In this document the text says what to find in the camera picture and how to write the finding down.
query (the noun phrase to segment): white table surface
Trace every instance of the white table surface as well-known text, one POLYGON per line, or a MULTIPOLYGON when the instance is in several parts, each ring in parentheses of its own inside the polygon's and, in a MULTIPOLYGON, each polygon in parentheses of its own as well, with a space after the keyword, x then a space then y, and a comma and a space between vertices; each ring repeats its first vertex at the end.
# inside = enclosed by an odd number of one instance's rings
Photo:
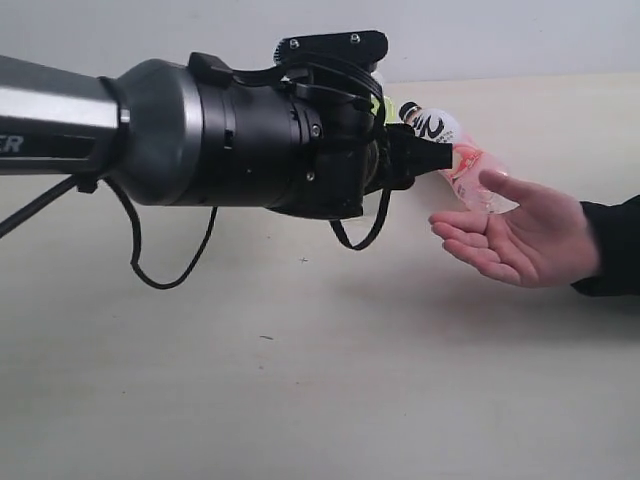
MULTIPOLYGON (((388 90, 518 176, 640 193, 640 75, 388 90)), ((0 213, 53 181, 0 178, 0 213)), ((63 198, 0 243, 0 478, 640 478, 640 300, 484 280, 427 230, 449 207, 421 178, 361 253, 325 223, 224 209, 187 284, 156 292, 114 197, 63 198)), ((144 264, 173 277, 207 212, 141 212, 144 264)))

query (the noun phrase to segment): human hand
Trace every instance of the human hand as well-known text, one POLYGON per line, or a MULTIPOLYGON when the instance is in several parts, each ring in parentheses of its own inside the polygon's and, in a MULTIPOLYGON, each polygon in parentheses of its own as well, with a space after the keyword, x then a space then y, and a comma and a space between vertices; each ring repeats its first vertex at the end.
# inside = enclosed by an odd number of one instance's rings
POLYGON ((439 212, 429 218, 444 249, 482 275, 537 288, 595 276, 600 255, 580 202, 535 183, 485 170, 480 182, 517 203, 499 215, 439 212))

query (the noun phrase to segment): bottle cap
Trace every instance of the bottle cap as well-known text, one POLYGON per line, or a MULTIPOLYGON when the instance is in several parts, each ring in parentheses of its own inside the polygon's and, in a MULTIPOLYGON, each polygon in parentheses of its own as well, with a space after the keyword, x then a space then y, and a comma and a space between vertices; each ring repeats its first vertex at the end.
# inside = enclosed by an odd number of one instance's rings
POLYGON ((398 114, 400 115, 400 120, 406 122, 407 119, 413 114, 416 110, 419 110, 420 106, 415 102, 407 102, 402 107, 400 107, 400 111, 398 114))

